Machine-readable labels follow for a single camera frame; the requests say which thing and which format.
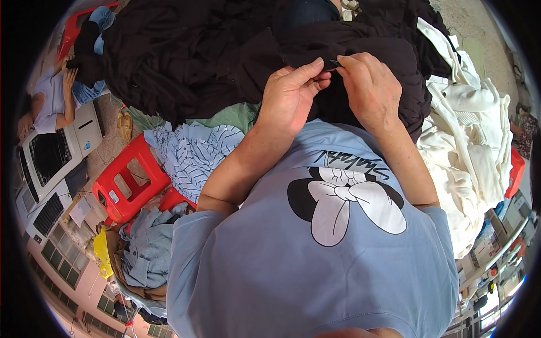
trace white bow print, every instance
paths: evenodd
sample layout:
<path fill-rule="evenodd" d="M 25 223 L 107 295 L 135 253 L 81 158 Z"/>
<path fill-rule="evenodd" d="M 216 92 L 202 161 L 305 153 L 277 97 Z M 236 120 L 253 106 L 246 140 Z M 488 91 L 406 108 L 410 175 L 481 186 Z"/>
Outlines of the white bow print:
<path fill-rule="evenodd" d="M 383 231 L 400 234 L 406 230 L 400 207 L 380 184 L 367 181 L 365 174 L 334 168 L 319 168 L 319 174 L 323 181 L 309 182 L 308 191 L 317 203 L 312 236 L 322 246 L 334 246 L 346 235 L 350 202 L 357 202 Z"/>

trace white machine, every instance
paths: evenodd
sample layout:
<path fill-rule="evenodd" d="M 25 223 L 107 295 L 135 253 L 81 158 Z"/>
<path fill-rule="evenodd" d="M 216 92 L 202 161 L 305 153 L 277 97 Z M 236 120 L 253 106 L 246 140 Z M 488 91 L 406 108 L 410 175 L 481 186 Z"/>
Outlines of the white machine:
<path fill-rule="evenodd" d="M 100 145 L 102 133 L 92 102 L 75 112 L 75 121 L 54 134 L 33 130 L 15 150 L 20 179 L 13 182 L 16 206 L 26 232 L 38 243 L 71 205 L 65 177 Z"/>

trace light blue t-shirt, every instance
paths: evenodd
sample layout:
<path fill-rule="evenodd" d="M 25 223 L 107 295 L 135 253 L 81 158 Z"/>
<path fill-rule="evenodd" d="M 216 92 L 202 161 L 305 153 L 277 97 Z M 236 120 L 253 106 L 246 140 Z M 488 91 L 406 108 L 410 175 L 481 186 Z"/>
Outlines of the light blue t-shirt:
<path fill-rule="evenodd" d="M 64 79 L 62 73 L 55 74 L 55 68 L 51 68 L 43 74 L 36 82 L 34 94 L 39 92 L 45 94 L 45 103 L 34 121 L 34 128 L 38 134 L 47 134 L 56 131 L 56 114 L 63 114 L 65 111 L 64 101 Z"/>
<path fill-rule="evenodd" d="M 440 337 L 458 300 L 446 214 L 411 206 L 378 153 L 364 130 L 315 120 L 239 211 L 179 219 L 166 300 L 176 334 Z"/>

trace striped fabric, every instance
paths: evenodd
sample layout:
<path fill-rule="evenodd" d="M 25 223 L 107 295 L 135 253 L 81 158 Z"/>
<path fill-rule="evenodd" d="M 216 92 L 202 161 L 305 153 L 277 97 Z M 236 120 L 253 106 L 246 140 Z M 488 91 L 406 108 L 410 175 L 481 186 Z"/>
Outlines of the striped fabric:
<path fill-rule="evenodd" d="M 210 173 L 243 137 L 242 131 L 231 125 L 211 129 L 197 122 L 180 125 L 175 131 L 167 127 L 144 131 L 175 189 L 195 203 Z"/>

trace minnie mouse print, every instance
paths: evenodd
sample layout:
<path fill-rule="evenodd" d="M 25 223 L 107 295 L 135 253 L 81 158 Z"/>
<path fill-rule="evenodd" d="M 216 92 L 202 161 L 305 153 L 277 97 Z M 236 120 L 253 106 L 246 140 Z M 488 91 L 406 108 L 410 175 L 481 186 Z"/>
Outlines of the minnie mouse print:
<path fill-rule="evenodd" d="M 404 199 L 372 174 L 337 168 L 308 168 L 312 178 L 302 178 L 287 187 L 289 206 L 311 223 L 314 240 L 324 247 L 342 241 L 349 224 L 350 203 L 358 203 L 381 230 L 397 235 L 406 230 L 402 214 Z"/>

